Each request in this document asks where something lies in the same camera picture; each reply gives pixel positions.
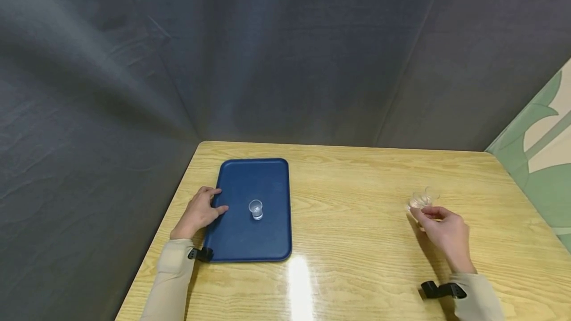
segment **beige sleeve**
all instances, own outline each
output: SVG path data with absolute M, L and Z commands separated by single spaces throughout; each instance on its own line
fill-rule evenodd
M 479 274 L 454 273 L 450 281 L 458 284 L 467 294 L 455 299 L 456 316 L 460 321 L 504 321 L 504 312 L 492 284 Z
M 190 239 L 170 240 L 157 263 L 157 277 L 144 307 L 142 321 L 184 321 L 188 284 L 194 260 Z

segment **wood grain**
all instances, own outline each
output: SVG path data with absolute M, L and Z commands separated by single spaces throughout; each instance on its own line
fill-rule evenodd
M 454 320 L 450 301 L 417 291 L 449 273 L 405 213 L 425 186 L 470 225 L 474 264 L 508 320 L 571 320 L 571 256 L 488 153 L 211 141 L 192 158 L 117 320 L 139 320 L 189 198 L 215 185 L 225 160 L 255 157 L 289 162 L 293 253 L 280 263 L 201 264 L 188 296 L 201 320 Z

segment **glass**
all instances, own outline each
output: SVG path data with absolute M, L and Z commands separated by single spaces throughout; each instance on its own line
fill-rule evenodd
M 427 187 L 424 192 L 415 192 L 408 201 L 406 209 L 410 211 L 410 208 L 421 209 L 427 206 L 433 205 L 436 200 L 440 198 L 440 191 L 433 187 Z
M 262 212 L 262 201 L 260 200 L 253 200 L 249 203 L 248 209 L 252 212 L 252 217 L 255 220 L 260 220 L 263 217 Z

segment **blue tray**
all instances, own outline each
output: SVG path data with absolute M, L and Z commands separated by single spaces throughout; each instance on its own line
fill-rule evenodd
M 282 261 L 292 249 L 289 168 L 284 159 L 228 160 L 220 167 L 222 193 L 213 206 L 229 210 L 208 226 L 204 247 L 211 262 Z M 260 200 L 263 217 L 254 220 L 249 202 Z

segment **gray fabric backdrop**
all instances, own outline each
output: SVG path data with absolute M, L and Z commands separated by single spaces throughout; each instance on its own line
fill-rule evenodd
M 0 315 L 110 320 L 202 140 L 483 150 L 566 0 L 0 0 Z

